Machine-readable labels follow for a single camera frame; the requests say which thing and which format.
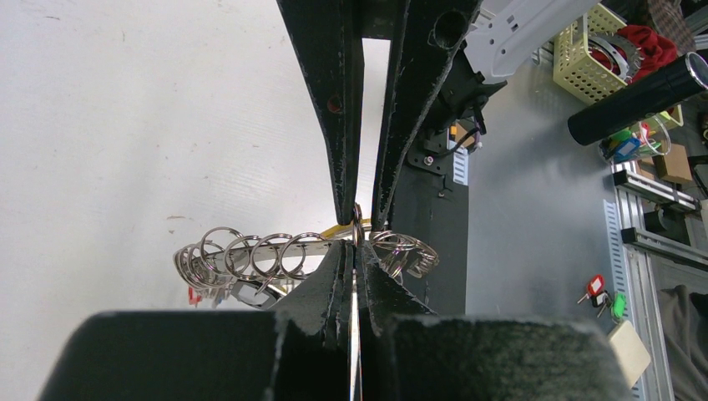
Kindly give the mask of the large metal keyring with rings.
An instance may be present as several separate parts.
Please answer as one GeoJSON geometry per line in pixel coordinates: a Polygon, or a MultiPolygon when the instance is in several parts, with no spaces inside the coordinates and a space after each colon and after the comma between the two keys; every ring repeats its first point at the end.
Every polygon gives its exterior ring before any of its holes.
{"type": "Polygon", "coordinates": [[[205,300],[214,300],[216,290],[236,280],[256,280],[279,287],[288,295],[314,271],[314,261],[324,257],[331,245],[351,240],[368,243],[381,260],[382,269],[398,283],[404,274],[425,277],[439,263],[438,254],[415,237],[392,230],[364,232],[360,206],[354,209],[353,232],[344,238],[327,239],[321,232],[277,232],[246,235],[235,228],[217,226],[173,255],[181,280],[205,300]]]}

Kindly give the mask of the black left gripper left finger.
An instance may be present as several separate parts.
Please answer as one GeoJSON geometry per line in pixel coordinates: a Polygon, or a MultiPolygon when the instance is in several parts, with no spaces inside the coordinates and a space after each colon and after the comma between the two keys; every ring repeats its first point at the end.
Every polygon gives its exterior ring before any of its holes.
{"type": "Polygon", "coordinates": [[[266,400],[350,400],[354,247],[335,241],[318,268],[269,311],[266,400]]]}

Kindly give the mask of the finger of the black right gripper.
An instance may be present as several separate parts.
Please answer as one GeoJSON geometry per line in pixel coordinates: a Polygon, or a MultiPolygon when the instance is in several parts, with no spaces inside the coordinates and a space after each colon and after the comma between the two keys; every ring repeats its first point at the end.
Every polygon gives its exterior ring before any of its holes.
{"type": "Polygon", "coordinates": [[[412,142],[439,94],[479,1],[401,1],[388,60],[377,166],[372,192],[372,229],[387,222],[394,192],[412,142]]]}
{"type": "Polygon", "coordinates": [[[364,56],[358,1],[279,1],[326,146],[340,225],[354,218],[364,56]]]}

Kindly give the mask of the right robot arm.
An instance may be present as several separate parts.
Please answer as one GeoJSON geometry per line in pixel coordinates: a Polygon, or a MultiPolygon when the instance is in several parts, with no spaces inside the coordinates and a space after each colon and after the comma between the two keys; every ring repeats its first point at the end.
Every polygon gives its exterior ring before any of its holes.
{"type": "Polygon", "coordinates": [[[407,152],[423,132],[473,121],[523,61],[590,1],[512,1],[479,22],[479,1],[281,1],[281,17],[321,127],[336,219],[356,202],[366,38],[389,42],[371,223],[382,229],[407,152]]]}

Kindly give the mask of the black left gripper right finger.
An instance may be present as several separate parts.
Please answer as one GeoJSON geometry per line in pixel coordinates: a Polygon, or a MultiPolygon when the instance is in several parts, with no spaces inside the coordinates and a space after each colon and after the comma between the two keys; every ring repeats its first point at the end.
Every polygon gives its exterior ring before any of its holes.
{"type": "Polygon", "coordinates": [[[362,328],[362,398],[401,400],[401,371],[406,359],[401,355],[398,329],[411,317],[435,312],[382,269],[381,260],[370,244],[357,248],[354,268],[362,328]]]}

